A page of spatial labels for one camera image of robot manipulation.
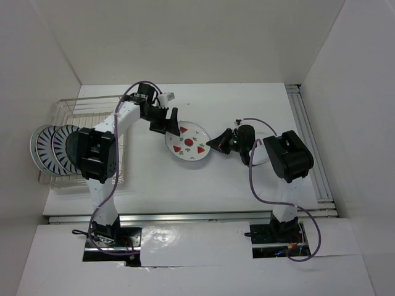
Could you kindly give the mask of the dark blue glazed plate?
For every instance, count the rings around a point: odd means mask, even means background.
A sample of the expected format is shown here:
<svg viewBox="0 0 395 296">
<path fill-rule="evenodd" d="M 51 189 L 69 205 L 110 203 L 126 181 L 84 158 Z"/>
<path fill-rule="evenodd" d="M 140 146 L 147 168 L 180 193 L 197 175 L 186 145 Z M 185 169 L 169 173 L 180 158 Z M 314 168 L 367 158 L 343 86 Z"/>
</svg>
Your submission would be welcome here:
<svg viewBox="0 0 395 296">
<path fill-rule="evenodd" d="M 65 142 L 65 151 L 67 154 L 68 159 L 71 163 L 79 169 L 77 163 L 77 152 L 78 152 L 78 131 L 72 132 L 70 135 L 67 136 Z"/>
</svg>

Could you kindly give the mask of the blue striped plate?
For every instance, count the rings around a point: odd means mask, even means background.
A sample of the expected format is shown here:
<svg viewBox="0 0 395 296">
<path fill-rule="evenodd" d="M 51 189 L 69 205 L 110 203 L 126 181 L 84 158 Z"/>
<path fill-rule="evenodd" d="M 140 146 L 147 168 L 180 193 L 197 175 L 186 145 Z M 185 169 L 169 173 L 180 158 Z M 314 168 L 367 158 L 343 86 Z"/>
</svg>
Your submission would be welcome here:
<svg viewBox="0 0 395 296">
<path fill-rule="evenodd" d="M 52 137 L 52 151 L 58 164 L 62 168 L 64 176 L 66 175 L 79 175 L 81 172 L 71 162 L 66 153 L 67 137 L 73 132 L 78 131 L 80 128 L 75 125 L 61 126 Z"/>
<path fill-rule="evenodd" d="M 58 126 L 42 126 L 36 138 L 36 153 L 44 171 L 51 176 L 60 176 L 60 166 L 52 151 L 52 137 L 59 129 Z"/>
</svg>

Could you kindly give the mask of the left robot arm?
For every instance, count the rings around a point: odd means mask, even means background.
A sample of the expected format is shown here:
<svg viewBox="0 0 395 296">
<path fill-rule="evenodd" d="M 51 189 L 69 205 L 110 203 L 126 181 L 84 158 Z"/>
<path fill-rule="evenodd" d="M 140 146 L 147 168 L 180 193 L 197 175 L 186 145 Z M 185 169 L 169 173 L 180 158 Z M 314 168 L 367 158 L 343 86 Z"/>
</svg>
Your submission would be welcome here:
<svg viewBox="0 0 395 296">
<path fill-rule="evenodd" d="M 88 238 L 108 246 L 122 238 L 114 193 L 119 181 L 119 138 L 138 120 L 150 123 L 157 133 L 180 135 L 178 110 L 169 109 L 175 98 L 150 81 L 131 85 L 120 97 L 115 110 L 93 128 L 82 128 L 77 136 L 75 165 L 81 171 L 94 207 L 89 220 Z"/>
</svg>

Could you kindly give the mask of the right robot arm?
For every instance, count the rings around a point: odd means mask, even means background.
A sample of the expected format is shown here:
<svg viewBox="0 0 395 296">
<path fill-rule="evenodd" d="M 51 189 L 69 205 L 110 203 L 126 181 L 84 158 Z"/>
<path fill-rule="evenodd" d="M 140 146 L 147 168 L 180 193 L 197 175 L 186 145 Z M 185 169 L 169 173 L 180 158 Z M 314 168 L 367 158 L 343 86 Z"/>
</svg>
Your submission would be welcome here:
<svg viewBox="0 0 395 296">
<path fill-rule="evenodd" d="M 257 200 L 271 205 L 269 230 L 267 234 L 277 242 L 290 241 L 299 230 L 297 211 L 299 210 L 300 186 L 314 165 L 314 158 L 295 131 L 264 139 L 256 137 L 251 125 L 226 129 L 221 135 L 207 142 L 207 145 L 228 155 L 235 151 L 241 161 L 249 167 L 249 181 L 252 169 L 270 163 L 278 178 L 278 189 L 273 200 L 257 197 Z"/>
</svg>

